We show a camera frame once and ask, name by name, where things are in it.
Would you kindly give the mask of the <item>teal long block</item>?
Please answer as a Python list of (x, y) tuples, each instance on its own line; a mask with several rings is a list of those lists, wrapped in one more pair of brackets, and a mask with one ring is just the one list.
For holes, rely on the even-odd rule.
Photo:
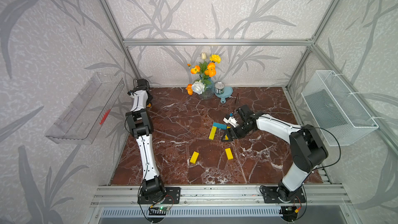
[(213, 126), (216, 127), (216, 128), (222, 129), (222, 130), (226, 130), (227, 129), (227, 125), (221, 124), (221, 123), (214, 122)]

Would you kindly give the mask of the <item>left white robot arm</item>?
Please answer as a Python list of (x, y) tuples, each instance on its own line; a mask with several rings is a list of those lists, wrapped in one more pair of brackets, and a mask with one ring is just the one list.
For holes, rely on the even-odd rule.
[(127, 93), (133, 99), (133, 106), (125, 114), (125, 127), (135, 138), (140, 150), (143, 165), (143, 180), (140, 195), (148, 201), (159, 201), (166, 194), (160, 172), (155, 162), (152, 146), (153, 123), (148, 107), (153, 99), (149, 82), (134, 80), (134, 88)]

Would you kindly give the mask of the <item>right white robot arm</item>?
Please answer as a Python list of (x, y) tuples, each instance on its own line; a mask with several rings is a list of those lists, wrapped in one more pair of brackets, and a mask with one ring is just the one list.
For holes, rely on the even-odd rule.
[(284, 203), (291, 202), (298, 196), (302, 184), (312, 171), (329, 156), (316, 128), (309, 124), (291, 124), (263, 112), (254, 113), (247, 105), (239, 107), (236, 113), (240, 116), (240, 122), (233, 114), (227, 114), (223, 119), (230, 124), (225, 129), (223, 142), (242, 139), (253, 131), (261, 130), (290, 145), (293, 164), (288, 173), (278, 183), (277, 189), (263, 187), (260, 191), (264, 196), (278, 198)]

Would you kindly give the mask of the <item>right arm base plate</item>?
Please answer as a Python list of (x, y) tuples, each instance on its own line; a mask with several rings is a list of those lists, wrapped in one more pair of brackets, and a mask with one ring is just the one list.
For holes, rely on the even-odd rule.
[(300, 186), (295, 191), (290, 191), (283, 185), (260, 186), (260, 194), (263, 196), (264, 203), (306, 203), (303, 187)]

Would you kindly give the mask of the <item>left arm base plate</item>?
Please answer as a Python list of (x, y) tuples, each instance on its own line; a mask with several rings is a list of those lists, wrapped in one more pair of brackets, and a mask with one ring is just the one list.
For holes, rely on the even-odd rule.
[(181, 196), (180, 187), (165, 187), (164, 192), (158, 192), (151, 196), (143, 196), (142, 192), (138, 195), (138, 204), (178, 204)]

